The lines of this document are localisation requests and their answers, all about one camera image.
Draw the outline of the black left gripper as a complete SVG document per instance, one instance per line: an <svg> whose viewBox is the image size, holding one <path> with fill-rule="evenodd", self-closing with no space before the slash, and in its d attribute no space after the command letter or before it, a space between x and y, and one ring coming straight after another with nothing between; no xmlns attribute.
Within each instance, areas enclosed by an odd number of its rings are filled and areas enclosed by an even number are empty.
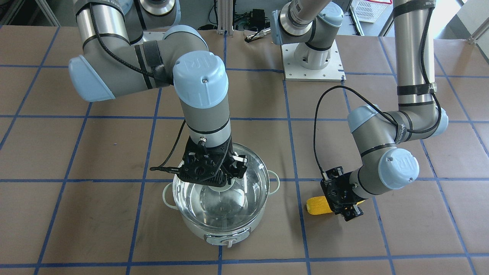
<svg viewBox="0 0 489 275"><path fill-rule="evenodd" d="M364 214L358 203L365 198L353 192L353 185L350 183L351 174L352 172L344 173L343 167L335 167L323 171L323 179L320 182L331 210L336 215L342 215L346 222Z"/></svg>

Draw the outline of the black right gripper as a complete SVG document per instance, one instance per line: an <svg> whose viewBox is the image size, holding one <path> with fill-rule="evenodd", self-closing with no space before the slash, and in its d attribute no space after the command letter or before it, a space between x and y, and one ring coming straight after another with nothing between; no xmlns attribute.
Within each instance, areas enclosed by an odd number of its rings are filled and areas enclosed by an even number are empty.
<svg viewBox="0 0 489 275"><path fill-rule="evenodd" d="M232 148L231 138L216 147L207 147L203 140L194 143L189 138L177 177L187 183L213 187L230 185L234 178L242 179L248 155L238 155Z"/></svg>

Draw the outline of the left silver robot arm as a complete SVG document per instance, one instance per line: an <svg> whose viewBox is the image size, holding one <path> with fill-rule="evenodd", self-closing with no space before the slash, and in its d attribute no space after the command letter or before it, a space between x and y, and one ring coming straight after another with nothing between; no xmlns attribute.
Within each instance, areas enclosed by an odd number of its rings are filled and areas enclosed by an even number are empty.
<svg viewBox="0 0 489 275"><path fill-rule="evenodd" d="M327 213L349 221L363 214L360 202L416 181L418 161L398 145L438 136L447 129L449 119L436 96L429 30L435 6L434 0L393 2L398 111L381 111L366 100L348 115L362 166L348 173L342 167L321 170Z"/></svg>

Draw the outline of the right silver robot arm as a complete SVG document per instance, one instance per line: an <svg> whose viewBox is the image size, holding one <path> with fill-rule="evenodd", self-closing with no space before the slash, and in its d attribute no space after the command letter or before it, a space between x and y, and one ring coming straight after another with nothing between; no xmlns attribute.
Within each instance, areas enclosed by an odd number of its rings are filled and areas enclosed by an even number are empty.
<svg viewBox="0 0 489 275"><path fill-rule="evenodd" d="M175 0L75 0L83 54L69 61L69 74L87 102L172 85L189 139L180 167L166 161L152 171L180 180L224 187L242 179L248 157L233 149L228 76L196 29L178 25Z"/></svg>

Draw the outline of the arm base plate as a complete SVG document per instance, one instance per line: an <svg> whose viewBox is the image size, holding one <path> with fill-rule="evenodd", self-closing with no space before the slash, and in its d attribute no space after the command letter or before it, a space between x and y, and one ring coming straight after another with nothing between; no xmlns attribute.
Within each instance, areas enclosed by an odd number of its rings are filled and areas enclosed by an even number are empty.
<svg viewBox="0 0 489 275"><path fill-rule="evenodd" d="M335 40L325 51L311 49L304 42L282 45L281 51L285 80L316 82L346 80Z"/></svg>
<svg viewBox="0 0 489 275"><path fill-rule="evenodd" d="M162 40L164 38L165 32L159 31L143 31L142 38L136 42L136 45L141 45L144 42L152 41L152 40Z"/></svg>

